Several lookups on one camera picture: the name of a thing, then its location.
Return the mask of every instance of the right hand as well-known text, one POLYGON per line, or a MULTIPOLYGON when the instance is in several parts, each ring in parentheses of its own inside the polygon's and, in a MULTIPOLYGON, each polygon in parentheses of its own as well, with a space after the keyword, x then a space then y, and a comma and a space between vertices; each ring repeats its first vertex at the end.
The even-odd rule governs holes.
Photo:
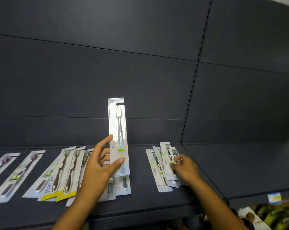
POLYGON ((174 169, 178 176, 188 185, 191 185, 194 181, 200 179, 196 163, 189 157, 180 154, 174 158, 174 161, 176 164, 170 164, 172 169, 174 169))

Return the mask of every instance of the hand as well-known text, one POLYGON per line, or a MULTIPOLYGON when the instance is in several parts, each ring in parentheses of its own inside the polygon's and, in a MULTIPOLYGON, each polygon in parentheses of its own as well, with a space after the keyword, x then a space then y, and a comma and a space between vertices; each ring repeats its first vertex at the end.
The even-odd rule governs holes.
POLYGON ((110 156, 108 155, 110 150, 109 148, 104 148, 101 151, 101 149, 112 139, 113 135, 109 135, 101 142, 97 143, 93 153, 87 161, 83 181, 77 198, 81 198, 92 206, 103 194, 110 177, 124 162, 124 158, 119 158, 111 165, 103 165, 104 161, 110 160, 110 156))
POLYGON ((189 157, 180 154, 173 160, 176 164, 170 164, 172 169, 174 169, 178 176, 188 185, 191 185, 194 181, 200 179, 196 163, 194 163, 189 157))

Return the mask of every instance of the forearm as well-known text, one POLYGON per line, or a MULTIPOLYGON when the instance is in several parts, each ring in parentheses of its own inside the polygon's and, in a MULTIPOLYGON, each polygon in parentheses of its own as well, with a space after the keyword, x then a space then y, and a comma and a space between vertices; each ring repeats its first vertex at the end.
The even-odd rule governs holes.
POLYGON ((83 200, 82 197, 76 197, 72 205, 53 226, 52 230, 80 229, 92 209, 92 203, 96 203, 97 201, 98 197, 93 202, 83 200))
POLYGON ((247 230, 215 192, 200 178, 190 185, 196 193, 214 230, 247 230))

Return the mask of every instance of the gray metal panel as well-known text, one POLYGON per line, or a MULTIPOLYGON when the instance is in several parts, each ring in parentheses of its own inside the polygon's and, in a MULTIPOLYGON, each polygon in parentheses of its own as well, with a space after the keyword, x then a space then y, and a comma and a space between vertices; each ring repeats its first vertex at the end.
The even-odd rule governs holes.
POLYGON ((188 120, 289 122, 289 74, 200 63, 188 120))
MULTIPOLYGON (((183 120, 127 119, 129 144, 179 143, 183 120)), ((0 147, 94 145, 108 135, 108 119, 0 116, 0 147)))
POLYGON ((289 142, 184 147, 227 199, 289 189, 289 142))
POLYGON ((195 62, 0 35, 0 115, 184 119, 195 62))
POLYGON ((213 0, 201 62, 289 73, 289 6, 213 0))
POLYGON ((196 60, 208 0, 0 0, 0 34, 196 60))
MULTIPOLYGON (((282 200, 289 199, 289 190, 282 191, 280 192, 280 194, 281 194, 282 200)), ((243 208, 243 207, 250 206, 250 205, 269 203, 269 200, 268 200, 267 194, 260 194, 256 196, 230 199, 229 203, 230 203, 230 208, 239 209, 239 208, 243 208)))
MULTIPOLYGON (((181 145, 173 145, 180 153, 190 156, 181 145)), ((171 218, 180 218, 193 214, 199 214, 200 205, 195 194, 187 186, 173 190, 173 192, 159 193, 150 169, 150 165, 145 153, 145 149, 150 146, 131 146, 129 147, 130 161, 130 182, 131 195, 118 196, 116 200, 98 203, 91 212, 89 219, 95 218, 95 223, 99 226, 107 228, 117 228, 127 226, 126 220, 136 214, 137 218, 131 224, 145 224, 156 221, 165 220, 165 216, 171 218)), ((22 149, 21 155, 0 175, 0 185, 9 176, 16 166, 31 151, 30 149, 22 149)), ((14 194, 12 199, 0 204, 0 229, 4 228, 22 228, 34 227, 35 225, 51 225, 59 219, 59 217, 67 209, 66 201, 61 202, 38 202, 36 199, 22 198, 21 196, 35 182, 38 176, 46 169, 46 167, 56 158, 61 149, 47 149, 43 157, 31 171, 29 176, 21 184, 20 188, 14 194)), ((0 150, 0 157, 7 151, 0 150)), ((200 174, 205 182, 220 196, 216 187, 211 183, 204 172, 200 169, 200 174)))
POLYGON ((256 120, 187 120, 183 143, 273 141, 289 139, 289 123, 256 120))

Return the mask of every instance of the left hand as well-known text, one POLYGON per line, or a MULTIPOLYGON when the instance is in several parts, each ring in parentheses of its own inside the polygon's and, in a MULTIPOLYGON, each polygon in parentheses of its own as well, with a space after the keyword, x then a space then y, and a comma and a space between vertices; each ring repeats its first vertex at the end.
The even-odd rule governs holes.
POLYGON ((109 161, 109 148, 102 147, 113 139, 113 135, 109 135, 101 142, 97 143, 93 153, 88 159, 81 188, 78 192, 77 198, 94 205, 101 197, 110 177, 123 164, 124 158, 119 158, 111 165, 103 165, 104 161, 109 161))

